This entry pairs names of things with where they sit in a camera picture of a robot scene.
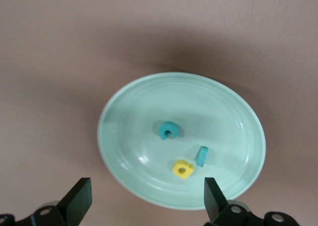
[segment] screw hole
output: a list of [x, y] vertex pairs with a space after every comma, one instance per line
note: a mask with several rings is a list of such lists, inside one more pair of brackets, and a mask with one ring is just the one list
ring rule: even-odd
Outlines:
[[273, 218], [273, 220], [275, 220], [276, 222], [283, 222], [284, 221], [284, 218], [281, 216], [281, 215], [279, 215], [279, 214], [273, 214], [272, 215], [272, 218]]
[[3, 218], [0, 218], [0, 224], [2, 224], [6, 220], [6, 216]]
[[184, 174], [185, 173], [185, 168], [183, 168], [183, 167], [179, 168], [178, 172], [180, 174]]
[[48, 209], [44, 209], [40, 212], [40, 215], [43, 216], [43, 215], [47, 215], [48, 213], [50, 213], [52, 208], [48, 208]]
[[240, 212], [242, 212], [242, 210], [240, 209], [239, 206], [232, 206], [231, 207], [232, 212], [239, 214]]

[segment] light green plate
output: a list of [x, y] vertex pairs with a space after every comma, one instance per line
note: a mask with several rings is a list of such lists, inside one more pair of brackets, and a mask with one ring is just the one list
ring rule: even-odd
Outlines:
[[[162, 140], [162, 122], [180, 136]], [[227, 199], [246, 191], [265, 160], [265, 137], [251, 107], [234, 91], [209, 78], [162, 73], [137, 79], [105, 106], [98, 125], [101, 156], [129, 191], [151, 203], [181, 210], [204, 208], [204, 177], [214, 177]], [[209, 149], [203, 167], [195, 158]], [[186, 160], [194, 172], [181, 179], [174, 162]]]

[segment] plate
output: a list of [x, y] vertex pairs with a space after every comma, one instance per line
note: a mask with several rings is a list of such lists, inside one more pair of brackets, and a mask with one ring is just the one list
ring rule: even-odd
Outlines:
[[[173, 122], [178, 137], [159, 129]], [[98, 145], [111, 174], [140, 198], [167, 208], [204, 209], [204, 178], [214, 177], [227, 199], [245, 192], [265, 160], [265, 136], [252, 108], [234, 91], [188, 73], [137, 79], [108, 101], [98, 124]], [[204, 166], [196, 165], [201, 146]], [[174, 163], [194, 166], [186, 179]]]

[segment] teal foam piece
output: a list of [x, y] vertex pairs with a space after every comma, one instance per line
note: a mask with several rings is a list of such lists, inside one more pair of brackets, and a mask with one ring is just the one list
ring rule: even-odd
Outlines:
[[199, 150], [198, 156], [195, 159], [197, 166], [203, 167], [204, 162], [207, 158], [209, 149], [207, 147], [202, 146]]
[[159, 128], [159, 135], [162, 140], [166, 140], [171, 134], [173, 138], [177, 138], [180, 134], [178, 125], [173, 122], [163, 122]]

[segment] pink surface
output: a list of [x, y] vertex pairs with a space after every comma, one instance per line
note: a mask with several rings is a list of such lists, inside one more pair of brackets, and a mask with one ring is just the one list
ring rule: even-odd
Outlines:
[[185, 71], [240, 94], [267, 158], [239, 200], [318, 222], [318, 0], [0, 0], [0, 213], [17, 219], [92, 178], [82, 226], [199, 226], [149, 204], [98, 152], [99, 114], [139, 77]]

